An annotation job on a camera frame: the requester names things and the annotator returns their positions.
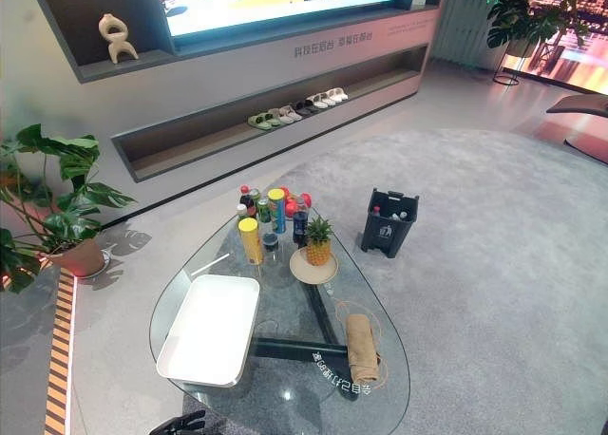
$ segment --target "pineapple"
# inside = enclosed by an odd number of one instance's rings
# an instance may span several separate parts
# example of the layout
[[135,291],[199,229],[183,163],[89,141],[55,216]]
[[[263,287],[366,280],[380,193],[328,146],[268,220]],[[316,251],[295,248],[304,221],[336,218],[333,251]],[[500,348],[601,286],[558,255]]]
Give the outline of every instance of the pineapple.
[[314,266],[322,266],[330,259],[332,243],[330,234],[331,224],[321,217],[315,218],[306,227],[308,246],[306,247],[306,259]]

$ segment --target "blue can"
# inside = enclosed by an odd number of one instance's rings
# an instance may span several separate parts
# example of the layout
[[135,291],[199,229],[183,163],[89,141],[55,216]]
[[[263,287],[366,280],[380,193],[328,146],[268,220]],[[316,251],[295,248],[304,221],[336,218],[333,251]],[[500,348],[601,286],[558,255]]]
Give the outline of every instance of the blue can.
[[280,188],[275,188],[268,192],[268,200],[270,201],[270,218],[273,223],[273,232],[283,234],[285,228],[285,192]]

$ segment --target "slipper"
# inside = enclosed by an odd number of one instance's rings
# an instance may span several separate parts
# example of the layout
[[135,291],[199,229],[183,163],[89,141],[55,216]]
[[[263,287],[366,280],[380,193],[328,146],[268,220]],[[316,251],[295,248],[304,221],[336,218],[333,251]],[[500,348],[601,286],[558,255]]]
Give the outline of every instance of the slipper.
[[322,107],[317,107],[311,100],[304,100],[304,107],[313,114],[317,114],[321,111]]
[[326,105],[335,105],[335,101],[326,92],[319,93],[319,96],[321,97],[321,101]]
[[281,113],[281,115],[285,115],[285,116],[289,117],[294,122],[302,120],[302,116],[295,113],[294,108],[291,107],[289,104],[284,105],[283,107],[278,109],[278,111]]
[[268,131],[272,126],[266,122],[264,118],[264,114],[254,115],[247,119],[247,123],[253,126],[254,128],[262,129],[264,131]]
[[334,88],[333,96],[335,96],[336,98],[340,98],[341,101],[346,101],[349,99],[349,95],[344,93],[344,89],[342,87]]
[[326,93],[330,97],[330,100],[333,100],[335,103],[342,103],[342,97],[335,94],[335,88],[327,90]]
[[294,122],[294,119],[281,115],[280,111],[277,108],[268,109],[268,113],[273,114],[273,117],[278,119],[281,122],[281,124],[290,124],[290,123]]
[[310,117],[313,115],[313,112],[308,110],[303,101],[298,101],[293,105],[295,112],[298,113],[301,117]]
[[344,94],[344,90],[342,88],[332,88],[327,90],[327,96],[329,96],[330,99],[334,100],[336,103],[342,103],[343,101],[349,99],[349,97]]
[[283,124],[281,122],[281,120],[279,120],[278,118],[276,118],[271,112],[265,112],[265,113],[263,113],[261,115],[263,115],[264,119],[266,120],[266,122],[268,122],[272,126],[281,126]]
[[330,105],[321,101],[321,95],[316,94],[313,96],[309,96],[307,100],[312,101],[315,107],[319,109],[327,109]]

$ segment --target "rolled towel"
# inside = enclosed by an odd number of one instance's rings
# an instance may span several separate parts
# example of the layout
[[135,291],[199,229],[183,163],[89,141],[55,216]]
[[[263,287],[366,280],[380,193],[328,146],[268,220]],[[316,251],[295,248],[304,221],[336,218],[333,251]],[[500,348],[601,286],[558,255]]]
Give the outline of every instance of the rolled towel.
[[378,357],[368,317],[350,314],[346,319],[346,337],[352,382],[361,384],[377,380]]

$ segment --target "led light strip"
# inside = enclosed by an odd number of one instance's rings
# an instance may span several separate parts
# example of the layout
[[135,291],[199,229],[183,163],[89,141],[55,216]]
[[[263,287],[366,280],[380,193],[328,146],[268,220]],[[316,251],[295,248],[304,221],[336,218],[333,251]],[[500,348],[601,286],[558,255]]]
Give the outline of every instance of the led light strip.
[[76,282],[75,276],[61,270],[50,344],[45,435],[69,435]]

